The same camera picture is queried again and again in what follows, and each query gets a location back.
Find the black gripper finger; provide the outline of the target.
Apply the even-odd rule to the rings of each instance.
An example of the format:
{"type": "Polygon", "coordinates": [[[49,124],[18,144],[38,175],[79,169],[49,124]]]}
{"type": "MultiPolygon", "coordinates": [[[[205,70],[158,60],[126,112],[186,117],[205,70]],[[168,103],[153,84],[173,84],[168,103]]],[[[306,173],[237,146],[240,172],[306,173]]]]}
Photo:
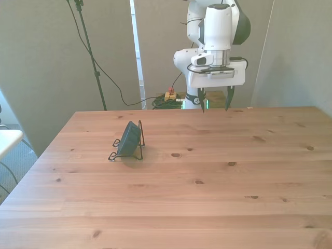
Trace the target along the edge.
{"type": "Polygon", "coordinates": [[[227,111],[230,107],[230,104],[232,102],[233,96],[234,96],[234,86],[228,86],[227,87],[227,97],[226,97],[226,103],[225,103],[225,110],[227,111]]]}
{"type": "Polygon", "coordinates": [[[206,98],[206,93],[204,91],[204,88],[198,88],[198,99],[203,113],[205,112],[205,103],[204,103],[205,98],[206,98]]]}

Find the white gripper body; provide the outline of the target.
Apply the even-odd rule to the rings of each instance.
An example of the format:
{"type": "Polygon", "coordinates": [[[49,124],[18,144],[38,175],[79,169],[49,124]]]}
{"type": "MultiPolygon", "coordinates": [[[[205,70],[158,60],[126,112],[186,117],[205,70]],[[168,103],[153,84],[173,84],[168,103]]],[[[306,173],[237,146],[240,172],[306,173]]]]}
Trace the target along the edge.
{"type": "Polygon", "coordinates": [[[246,61],[230,61],[223,68],[209,66],[187,66],[188,84],[191,88],[214,88],[241,86],[245,83],[246,61]]]}

